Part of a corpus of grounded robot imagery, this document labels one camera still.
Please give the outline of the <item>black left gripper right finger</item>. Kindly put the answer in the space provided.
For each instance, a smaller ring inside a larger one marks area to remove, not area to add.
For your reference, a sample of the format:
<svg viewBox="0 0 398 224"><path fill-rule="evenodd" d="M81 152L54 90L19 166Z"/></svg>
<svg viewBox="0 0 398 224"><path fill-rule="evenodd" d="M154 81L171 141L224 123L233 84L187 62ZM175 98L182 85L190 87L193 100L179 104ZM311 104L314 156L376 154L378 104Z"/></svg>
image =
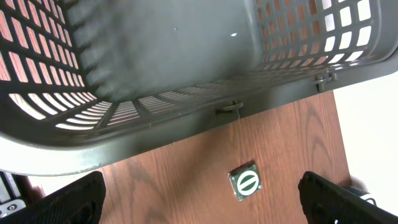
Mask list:
<svg viewBox="0 0 398 224"><path fill-rule="evenodd" d="M309 223L397 224L397 216L352 194L346 187L306 171L298 183L300 203Z"/></svg>

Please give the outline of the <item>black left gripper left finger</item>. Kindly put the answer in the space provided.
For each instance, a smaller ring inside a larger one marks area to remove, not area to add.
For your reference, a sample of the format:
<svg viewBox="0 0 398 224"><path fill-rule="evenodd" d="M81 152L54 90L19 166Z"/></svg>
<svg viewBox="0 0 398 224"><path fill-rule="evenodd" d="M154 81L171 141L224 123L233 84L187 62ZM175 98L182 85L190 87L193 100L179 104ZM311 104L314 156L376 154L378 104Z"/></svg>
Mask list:
<svg viewBox="0 0 398 224"><path fill-rule="evenodd" d="M40 201L1 219L6 224L98 224L106 186L101 172L94 171Z"/></svg>

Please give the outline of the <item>green round-logo box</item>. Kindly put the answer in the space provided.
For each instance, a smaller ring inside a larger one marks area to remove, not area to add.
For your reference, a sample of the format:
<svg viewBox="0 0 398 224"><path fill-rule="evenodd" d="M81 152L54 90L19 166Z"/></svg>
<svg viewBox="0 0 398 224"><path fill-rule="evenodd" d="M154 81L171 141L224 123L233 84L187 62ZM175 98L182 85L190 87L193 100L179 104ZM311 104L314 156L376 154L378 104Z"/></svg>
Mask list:
<svg viewBox="0 0 398 224"><path fill-rule="evenodd" d="M262 189L261 178L254 161L249 161L230 171L228 179L238 201Z"/></svg>

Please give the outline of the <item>grey plastic basket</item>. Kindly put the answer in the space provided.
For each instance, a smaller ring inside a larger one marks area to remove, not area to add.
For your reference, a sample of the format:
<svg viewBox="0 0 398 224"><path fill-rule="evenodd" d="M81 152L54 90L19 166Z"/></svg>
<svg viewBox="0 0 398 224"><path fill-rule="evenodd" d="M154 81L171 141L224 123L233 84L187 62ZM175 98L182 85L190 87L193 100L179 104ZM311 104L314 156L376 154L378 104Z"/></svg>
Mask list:
<svg viewBox="0 0 398 224"><path fill-rule="evenodd" d="M3 0L1 170L86 172L396 70L396 1Z"/></svg>

